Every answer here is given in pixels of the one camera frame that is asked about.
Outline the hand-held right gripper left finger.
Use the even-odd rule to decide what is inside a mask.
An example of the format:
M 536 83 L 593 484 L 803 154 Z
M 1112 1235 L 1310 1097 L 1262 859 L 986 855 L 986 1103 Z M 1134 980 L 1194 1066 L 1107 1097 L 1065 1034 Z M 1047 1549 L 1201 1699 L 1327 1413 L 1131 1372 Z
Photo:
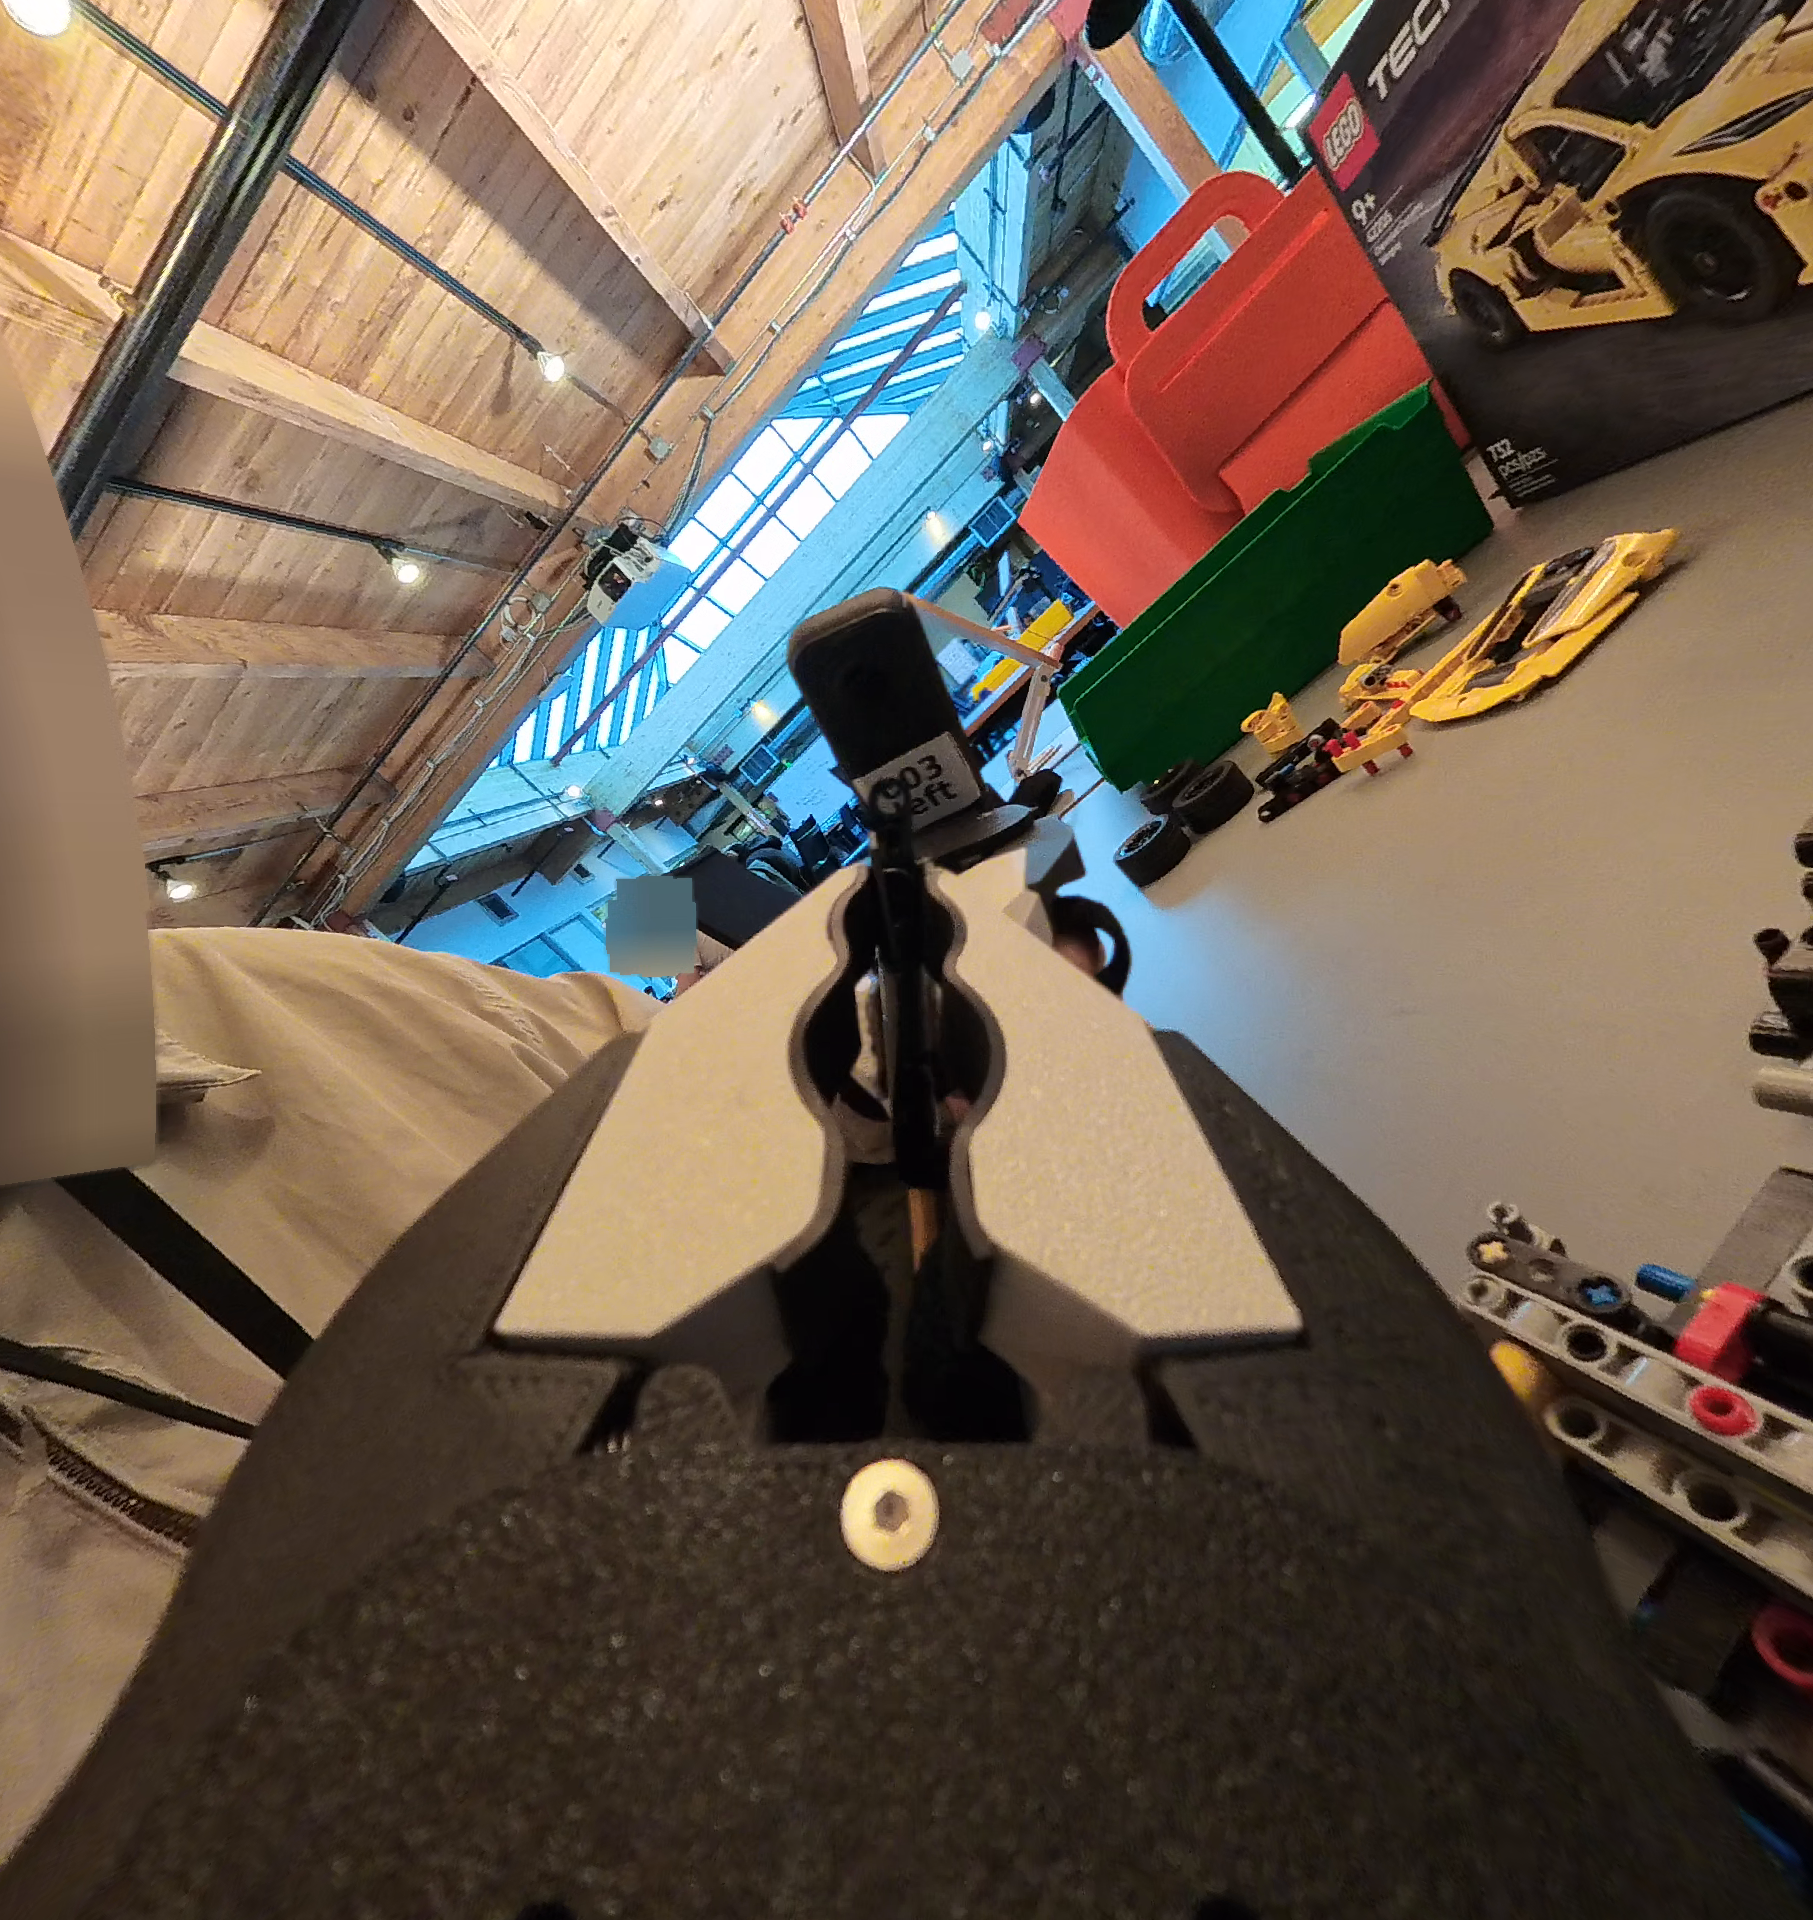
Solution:
M 582 1444 L 622 1444 L 646 1381 L 690 1366 L 754 1435 L 887 1427 L 889 1290 L 839 1218 L 831 1111 L 859 1043 L 809 1029 L 860 964 L 866 867 L 791 903 L 645 1029 L 492 1322 L 501 1356 L 593 1361 Z

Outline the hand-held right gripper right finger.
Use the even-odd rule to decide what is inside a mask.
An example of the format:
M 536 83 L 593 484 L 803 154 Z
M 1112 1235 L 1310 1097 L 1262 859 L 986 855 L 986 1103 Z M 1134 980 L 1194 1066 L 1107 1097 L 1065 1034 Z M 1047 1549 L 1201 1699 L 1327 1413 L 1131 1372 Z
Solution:
M 918 1270 L 903 1349 L 911 1427 L 1019 1442 L 1092 1400 L 1092 1432 L 1148 1427 L 1163 1361 L 1272 1352 L 1302 1308 L 1228 1180 L 1155 1029 L 1124 1004 L 1124 934 L 1086 976 L 1005 914 L 1005 872 L 927 876 L 951 941 L 936 981 L 958 1099 L 951 1221 Z

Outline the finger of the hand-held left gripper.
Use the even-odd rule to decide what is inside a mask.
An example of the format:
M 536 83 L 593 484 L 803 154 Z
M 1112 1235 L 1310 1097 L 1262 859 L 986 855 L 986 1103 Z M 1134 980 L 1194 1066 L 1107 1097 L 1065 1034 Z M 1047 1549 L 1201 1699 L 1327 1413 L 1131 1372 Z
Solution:
M 1084 859 L 1065 819 L 1032 819 L 1005 852 L 1005 914 L 1038 940 L 1055 935 L 1052 908 L 1084 878 Z

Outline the black toy car chassis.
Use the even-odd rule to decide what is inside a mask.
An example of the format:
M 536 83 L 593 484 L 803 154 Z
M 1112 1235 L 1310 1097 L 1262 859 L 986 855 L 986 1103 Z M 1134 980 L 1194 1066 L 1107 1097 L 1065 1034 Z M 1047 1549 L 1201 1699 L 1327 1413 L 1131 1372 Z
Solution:
M 1810 917 L 1765 926 L 1761 1107 L 1813 1123 Z M 1698 1272 L 1573 1258 L 1495 1202 L 1447 1296 L 1591 1524 L 1643 1663 L 1813 1907 L 1813 1169 L 1774 1167 Z

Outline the tan board white stand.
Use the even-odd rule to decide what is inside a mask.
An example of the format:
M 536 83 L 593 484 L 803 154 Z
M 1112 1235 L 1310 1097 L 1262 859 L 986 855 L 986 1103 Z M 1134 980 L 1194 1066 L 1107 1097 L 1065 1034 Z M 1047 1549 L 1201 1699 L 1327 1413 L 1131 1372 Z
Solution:
M 918 630 L 935 665 L 955 683 L 958 683 L 958 669 L 940 664 L 952 648 L 958 648 L 970 665 L 980 662 L 1014 665 L 1010 689 L 1020 694 L 1020 706 L 1008 749 L 1008 774 L 1014 784 L 1027 779 L 1040 758 L 1040 720 L 1062 672 L 1065 636 L 1032 641 L 1019 636 L 1014 627 L 988 626 L 911 592 L 905 595 L 905 605 L 918 617 Z

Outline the black toy subassembly red pins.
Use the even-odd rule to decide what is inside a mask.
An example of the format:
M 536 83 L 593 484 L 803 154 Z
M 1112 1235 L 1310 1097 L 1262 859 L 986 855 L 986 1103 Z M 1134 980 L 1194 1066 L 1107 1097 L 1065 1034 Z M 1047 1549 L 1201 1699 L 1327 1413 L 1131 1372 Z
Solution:
M 1286 745 L 1254 779 L 1262 791 L 1257 805 L 1261 823 L 1268 823 L 1302 804 L 1329 781 L 1341 777 L 1335 753 L 1346 744 L 1346 729 L 1339 720 L 1327 720 Z

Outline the green plastic bin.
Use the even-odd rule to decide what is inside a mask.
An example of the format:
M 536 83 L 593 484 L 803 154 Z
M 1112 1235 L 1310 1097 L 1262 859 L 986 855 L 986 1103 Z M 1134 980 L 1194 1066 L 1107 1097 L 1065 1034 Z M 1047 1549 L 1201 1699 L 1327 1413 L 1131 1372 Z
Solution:
M 1119 630 L 1062 687 L 1062 709 L 1119 791 L 1210 761 L 1243 720 L 1337 657 L 1350 617 L 1420 562 L 1460 562 L 1492 534 L 1432 387 L 1396 398 L 1316 452 Z

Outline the person's beige jacket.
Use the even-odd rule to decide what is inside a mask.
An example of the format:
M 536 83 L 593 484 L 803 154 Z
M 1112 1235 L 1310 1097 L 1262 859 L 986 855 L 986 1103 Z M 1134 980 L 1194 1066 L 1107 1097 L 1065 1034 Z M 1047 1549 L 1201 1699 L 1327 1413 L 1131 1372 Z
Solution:
M 155 1028 L 239 1078 L 162 1109 L 153 1193 L 306 1334 L 655 998 L 326 932 L 149 935 Z M 272 1372 L 53 1183 L 0 1190 L 0 1335 L 258 1423 Z M 139 1661 L 246 1437 L 0 1367 L 0 1865 Z

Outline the red plastic bin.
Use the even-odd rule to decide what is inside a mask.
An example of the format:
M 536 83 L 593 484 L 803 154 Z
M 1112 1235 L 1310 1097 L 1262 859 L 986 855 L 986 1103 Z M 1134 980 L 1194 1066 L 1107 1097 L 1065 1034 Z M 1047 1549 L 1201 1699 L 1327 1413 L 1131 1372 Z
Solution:
M 1438 386 L 1319 171 L 1199 186 L 1112 286 L 1112 365 L 1074 403 L 1019 523 L 1116 626 L 1308 460 Z

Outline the yellow toy hood section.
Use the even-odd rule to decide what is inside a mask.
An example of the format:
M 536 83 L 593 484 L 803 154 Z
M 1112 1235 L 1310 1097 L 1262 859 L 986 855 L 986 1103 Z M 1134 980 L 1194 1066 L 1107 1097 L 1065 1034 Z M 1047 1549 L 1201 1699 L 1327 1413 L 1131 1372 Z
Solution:
M 1463 617 L 1459 590 L 1467 573 L 1453 560 L 1423 560 L 1405 568 L 1350 616 L 1339 641 L 1345 665 L 1398 660 L 1435 623 Z

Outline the yellow toy car side panel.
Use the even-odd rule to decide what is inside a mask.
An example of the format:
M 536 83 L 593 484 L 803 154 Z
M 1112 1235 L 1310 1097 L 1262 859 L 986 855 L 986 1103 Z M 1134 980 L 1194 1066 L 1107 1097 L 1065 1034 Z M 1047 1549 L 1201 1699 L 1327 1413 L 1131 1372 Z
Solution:
M 1515 708 L 1571 672 L 1665 572 L 1679 527 L 1624 532 L 1531 568 L 1413 689 L 1406 715 L 1447 726 Z

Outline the dark toy set box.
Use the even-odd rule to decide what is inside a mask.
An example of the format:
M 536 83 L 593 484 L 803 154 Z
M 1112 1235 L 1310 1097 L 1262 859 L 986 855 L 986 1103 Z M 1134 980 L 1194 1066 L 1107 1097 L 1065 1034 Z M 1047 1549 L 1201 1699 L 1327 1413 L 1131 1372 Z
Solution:
M 1813 393 L 1813 2 L 1396 2 L 1306 140 L 1507 501 Z

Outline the grey wall-mounted device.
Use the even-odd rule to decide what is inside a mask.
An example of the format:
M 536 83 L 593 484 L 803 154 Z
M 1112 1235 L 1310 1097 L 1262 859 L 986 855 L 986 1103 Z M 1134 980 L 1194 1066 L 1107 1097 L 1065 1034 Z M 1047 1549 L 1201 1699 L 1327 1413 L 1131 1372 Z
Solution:
M 615 621 L 620 603 L 657 578 L 667 551 L 649 525 L 630 516 L 610 521 L 582 542 L 582 607 L 590 621 Z

